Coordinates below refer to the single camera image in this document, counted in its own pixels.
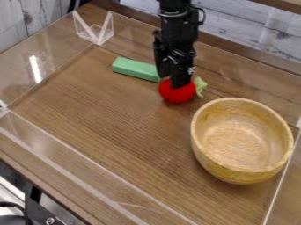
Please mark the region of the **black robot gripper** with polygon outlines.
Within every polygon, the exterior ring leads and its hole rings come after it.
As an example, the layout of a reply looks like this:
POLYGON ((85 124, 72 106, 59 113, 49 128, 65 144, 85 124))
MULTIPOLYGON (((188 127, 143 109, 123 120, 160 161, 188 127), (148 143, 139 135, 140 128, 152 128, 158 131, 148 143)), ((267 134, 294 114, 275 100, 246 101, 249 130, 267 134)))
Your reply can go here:
POLYGON ((199 38, 199 27, 204 24, 206 12, 191 0, 156 1, 160 29, 152 33, 155 66, 159 77, 170 77, 171 88, 178 89, 190 83, 194 73, 192 45, 199 38))

